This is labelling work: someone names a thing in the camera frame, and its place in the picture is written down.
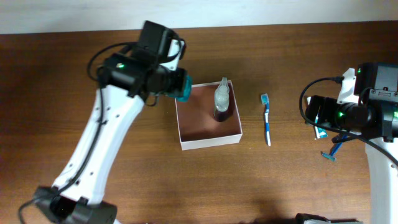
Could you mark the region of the teal mouthwash bottle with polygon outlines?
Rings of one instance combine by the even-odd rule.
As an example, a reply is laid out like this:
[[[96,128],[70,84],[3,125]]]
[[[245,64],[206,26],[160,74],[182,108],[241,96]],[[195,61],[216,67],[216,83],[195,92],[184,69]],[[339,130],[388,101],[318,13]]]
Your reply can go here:
[[[184,103],[188,101],[191,95],[191,91],[192,91],[192,78],[190,75],[186,75],[182,83],[182,88],[180,90],[174,88],[174,92],[168,93],[167,96]]]

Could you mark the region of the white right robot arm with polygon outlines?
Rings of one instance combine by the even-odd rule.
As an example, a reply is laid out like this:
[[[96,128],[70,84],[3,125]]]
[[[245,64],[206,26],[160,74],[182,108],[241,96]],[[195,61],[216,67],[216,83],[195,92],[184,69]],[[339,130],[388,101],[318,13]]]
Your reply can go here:
[[[337,98],[313,95],[299,111],[307,124],[340,135],[333,143],[365,144],[371,223],[397,223],[397,65],[368,62],[331,78]]]

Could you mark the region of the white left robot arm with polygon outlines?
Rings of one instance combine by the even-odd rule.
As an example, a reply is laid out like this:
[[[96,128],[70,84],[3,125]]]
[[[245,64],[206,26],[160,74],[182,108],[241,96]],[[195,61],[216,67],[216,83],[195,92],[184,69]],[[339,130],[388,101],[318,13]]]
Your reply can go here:
[[[103,200],[106,183],[130,126],[149,96],[187,101],[192,79],[179,68],[186,43],[178,37],[125,42],[96,69],[95,103],[84,132],[52,186],[32,203],[52,223],[117,223],[117,206]]]

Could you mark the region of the blue white toothbrush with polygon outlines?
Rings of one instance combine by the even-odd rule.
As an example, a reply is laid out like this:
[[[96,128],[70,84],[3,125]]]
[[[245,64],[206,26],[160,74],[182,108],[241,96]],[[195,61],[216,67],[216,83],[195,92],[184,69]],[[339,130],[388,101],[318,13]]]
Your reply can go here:
[[[271,146],[271,135],[269,128],[269,96],[267,93],[261,95],[261,102],[264,105],[264,125],[265,125],[265,137],[268,146]]]

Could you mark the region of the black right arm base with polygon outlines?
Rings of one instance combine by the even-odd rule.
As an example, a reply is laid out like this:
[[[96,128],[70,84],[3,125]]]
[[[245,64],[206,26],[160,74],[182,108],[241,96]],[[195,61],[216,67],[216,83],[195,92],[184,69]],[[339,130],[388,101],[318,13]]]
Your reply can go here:
[[[323,216],[307,213],[296,214],[294,221],[296,224],[363,224],[362,221],[358,221],[356,219],[330,220]]]

